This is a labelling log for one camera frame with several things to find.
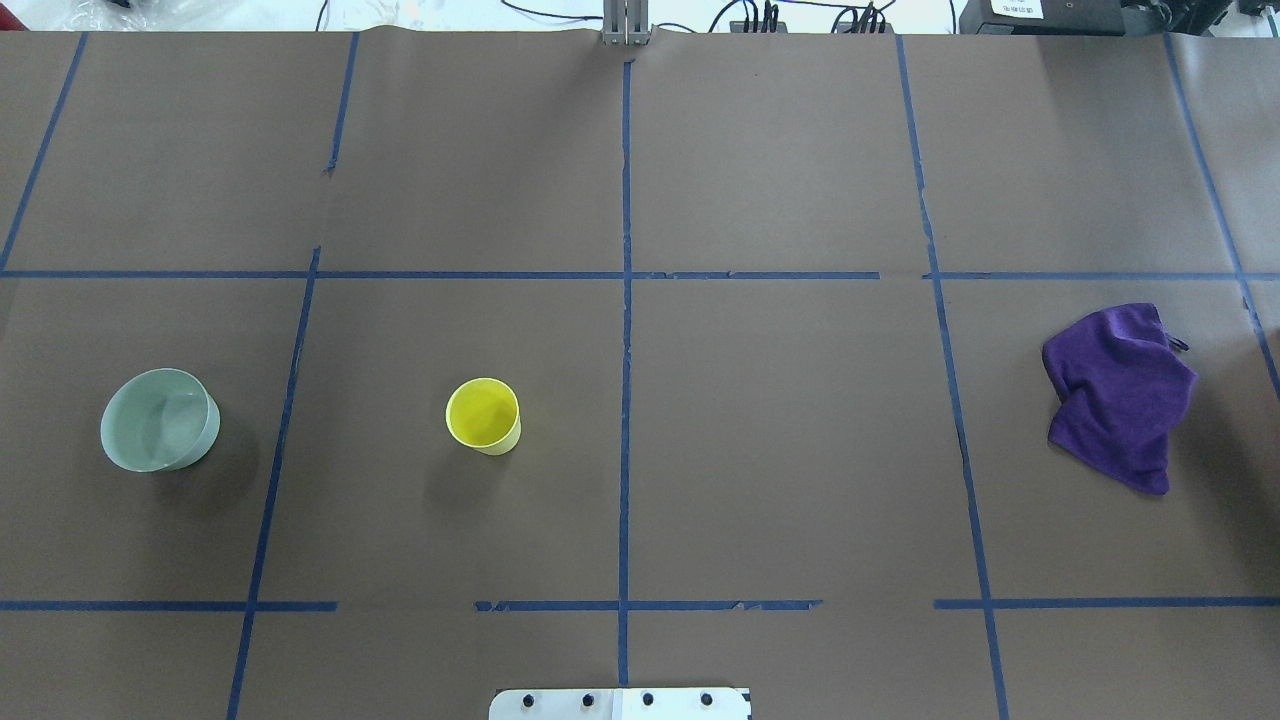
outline blue tape line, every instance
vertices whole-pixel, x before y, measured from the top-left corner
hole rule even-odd
[[[632,600],[635,612],[724,612],[760,610],[765,612],[808,612],[820,600]]]
[[[902,36],[895,35],[897,44],[897,67],[902,79],[902,104],[906,108],[906,129],[911,140],[911,160],[915,165],[915,187],[920,202],[920,223],[928,240],[929,273],[933,284],[933,302],[938,314],[938,334],[942,338],[942,359],[947,369],[947,389],[951,393],[951,414],[956,425],[956,441],[960,445],[960,464],[964,470],[965,495],[969,502],[969,532],[973,538],[973,555],[978,566],[978,587],[983,600],[991,600],[991,582],[987,575],[987,551],[982,541],[982,521],[978,518],[978,493],[973,484],[973,466],[969,461],[969,441],[965,436],[964,410],[960,406],[960,383],[956,380],[955,356],[951,352],[951,329],[947,324],[946,300],[942,295],[938,249],[933,240],[933,222],[929,208],[924,202],[924,161],[920,155],[920,138],[915,126],[915,105],[911,102],[911,81],[906,69],[906,46]],[[1005,693],[1005,671],[1000,661],[1000,639],[996,635],[996,614],[988,607],[983,611],[987,626],[987,651],[991,655],[991,675],[996,689],[996,708],[1001,720],[1009,720],[1009,698]]]
[[[303,279],[305,270],[4,270],[0,278],[49,279]]]
[[[289,420],[293,416],[293,397],[298,387],[298,369],[302,361],[302,345],[307,337],[307,322],[311,318],[311,296],[316,288],[316,270],[320,266],[320,249],[311,251],[311,268],[307,270],[307,288],[302,293],[302,311],[298,315],[298,333],[293,340],[293,360],[289,364],[289,380],[284,388],[284,407],[280,411],[280,430],[275,437],[275,457],[271,460],[271,479],[266,486],[266,505],[262,509],[262,525],[257,533],[257,550],[253,555],[253,574],[248,584],[248,600],[244,607],[244,623],[241,626],[239,652],[236,656],[236,674],[232,678],[230,698],[227,702],[227,720],[236,720],[239,712],[239,693],[244,684],[244,665],[248,662],[248,646],[253,637],[253,616],[257,612],[257,593],[262,585],[262,566],[266,564],[266,543],[271,537],[271,519],[275,514],[275,497],[280,487],[280,469],[284,466],[284,443],[289,436]]]
[[[621,281],[616,272],[485,272],[485,270],[324,270],[321,279],[421,279],[421,281]]]
[[[1016,597],[936,600],[934,610],[1076,610],[1094,607],[1280,607],[1280,597]]]
[[[0,612],[244,612],[243,602],[182,600],[3,600]],[[337,612],[337,602],[260,602],[259,612]]]
[[[759,610],[764,612],[806,612],[820,600],[631,600],[627,612],[723,612]],[[617,612],[614,600],[499,600],[476,602],[476,612]]]
[[[342,128],[347,123],[347,101],[351,99],[351,78],[356,72],[356,51],[360,49],[360,33],[351,33],[351,49],[347,50],[347,74],[342,81],[342,99],[338,101],[338,122],[333,126],[333,154],[324,172],[332,173],[338,167],[338,151],[342,149]]]
[[[933,279],[933,273],[923,279]],[[1233,273],[938,273],[943,281],[1235,281]]]
[[[253,609],[255,612],[337,612],[337,602],[300,602],[300,601],[260,601]]]
[[[476,612],[617,612],[614,600],[499,600],[477,602]]]
[[[58,94],[58,102],[54,104],[54,113],[49,118],[49,127],[45,128],[45,137],[40,141],[40,150],[36,151],[36,160],[31,164],[31,173],[27,174],[27,186],[22,188],[22,197],[18,200],[18,209],[13,214],[13,223],[9,225],[9,234],[4,241],[4,250],[0,250],[0,270],[9,264],[9,255],[13,254],[13,243],[18,240],[18,231],[22,228],[22,218],[27,214],[27,204],[31,202],[31,193],[36,190],[36,178],[40,177],[40,168],[45,164],[45,155],[49,152],[49,143],[54,140],[54,131],[58,128],[58,119],[67,106],[67,96],[70,95],[72,82],[76,79],[76,70],[79,69],[79,60],[84,55],[84,45],[88,42],[88,33],[82,32],[79,42],[76,44],[76,54],[72,55],[72,64],[67,68],[67,78],[63,79],[63,90]]]
[[[631,593],[631,63],[622,64],[622,418],[618,469],[618,687],[627,669]]]
[[[640,281],[878,281],[879,273],[687,270],[634,273]]]
[[[1201,176],[1204,178],[1204,187],[1208,190],[1210,202],[1213,205],[1213,217],[1217,218],[1217,227],[1222,232],[1222,241],[1226,243],[1226,254],[1231,258],[1231,268],[1240,283],[1240,295],[1244,296],[1244,305],[1249,311],[1249,323],[1253,325],[1253,336],[1258,341],[1258,350],[1262,351],[1262,360],[1267,365],[1267,374],[1271,377],[1271,389],[1280,398],[1280,372],[1276,370],[1275,357],[1271,356],[1271,346],[1267,345],[1267,334],[1262,329],[1262,320],[1258,319],[1258,306],[1253,301],[1253,291],[1245,279],[1244,264],[1240,263],[1240,254],[1235,247],[1235,238],[1231,236],[1231,227],[1226,222],[1226,213],[1222,211],[1222,200],[1217,195],[1217,184],[1213,174],[1208,170],[1208,161],[1204,159],[1204,149],[1201,146],[1199,133],[1196,131],[1196,122],[1192,119],[1190,105],[1187,104],[1187,92],[1183,90],[1183,74],[1178,69],[1178,58],[1174,55],[1172,36],[1165,33],[1165,55],[1169,58],[1169,72],[1174,78],[1174,91],[1178,96],[1178,108],[1183,113],[1183,122],[1187,123],[1187,136],[1192,141],[1192,150],[1196,151],[1196,164],[1199,165]]]
[[[6,600],[4,612],[244,612],[243,602],[150,600]]]

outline yellow cup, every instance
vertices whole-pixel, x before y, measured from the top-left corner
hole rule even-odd
[[[467,380],[449,396],[444,424],[453,439],[471,450],[502,455],[520,441],[520,402],[502,380]]]

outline light green bowl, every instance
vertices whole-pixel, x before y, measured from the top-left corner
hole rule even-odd
[[[125,470],[178,470],[214,446],[221,415],[191,373],[148,370],[115,391],[99,428],[106,456]]]

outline label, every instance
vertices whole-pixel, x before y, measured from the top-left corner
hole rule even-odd
[[[1039,0],[991,0],[991,12],[1009,18],[1044,19]]]

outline microfiber towel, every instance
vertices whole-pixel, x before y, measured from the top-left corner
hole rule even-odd
[[[1048,439],[1137,491],[1169,492],[1169,430],[1197,378],[1171,346],[1185,348],[1149,302],[1100,310],[1053,336],[1044,370],[1062,407]]]

